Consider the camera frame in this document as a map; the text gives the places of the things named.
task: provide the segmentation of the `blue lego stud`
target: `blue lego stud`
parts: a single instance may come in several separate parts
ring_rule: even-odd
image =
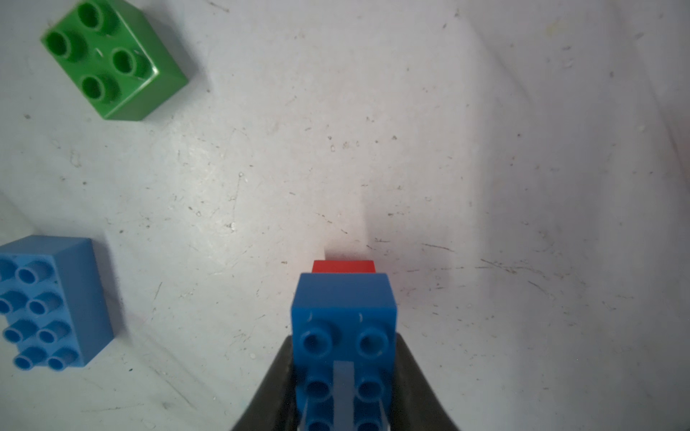
[[[318,261],[292,305],[297,409],[306,431],[383,431],[397,306],[373,262]]]
[[[20,370],[84,367],[113,338],[91,240],[31,236],[1,246],[0,314]]]

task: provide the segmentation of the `white table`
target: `white table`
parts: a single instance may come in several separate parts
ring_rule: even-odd
[[[465,431],[690,426],[684,2],[134,4],[190,77],[139,123],[38,42],[72,0],[0,6],[2,239],[92,237],[117,330],[0,343],[0,429],[229,429],[324,256],[389,274]]]

